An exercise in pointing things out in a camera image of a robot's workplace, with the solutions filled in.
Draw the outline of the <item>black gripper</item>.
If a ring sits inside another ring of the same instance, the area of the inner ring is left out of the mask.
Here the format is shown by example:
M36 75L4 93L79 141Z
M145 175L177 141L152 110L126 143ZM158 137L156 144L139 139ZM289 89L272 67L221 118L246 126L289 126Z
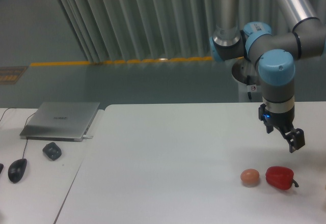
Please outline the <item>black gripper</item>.
M283 139L289 144L289 152L293 153L305 145L304 131L300 128L294 128L294 107L284 113L272 113L267 110L265 104L258 108L258 119L266 127L266 133L270 134L274 129L280 131Z

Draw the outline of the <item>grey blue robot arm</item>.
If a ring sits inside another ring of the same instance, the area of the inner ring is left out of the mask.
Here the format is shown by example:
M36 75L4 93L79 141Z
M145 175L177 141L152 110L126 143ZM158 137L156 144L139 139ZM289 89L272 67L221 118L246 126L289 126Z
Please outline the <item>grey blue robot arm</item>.
M290 32L274 36L262 22L238 27L239 0L218 0L220 16L210 37L216 61L244 57L256 71L262 104L258 118L267 133L278 130L294 152L305 145L303 130L293 126L296 60L325 54L325 26L308 0L276 0Z

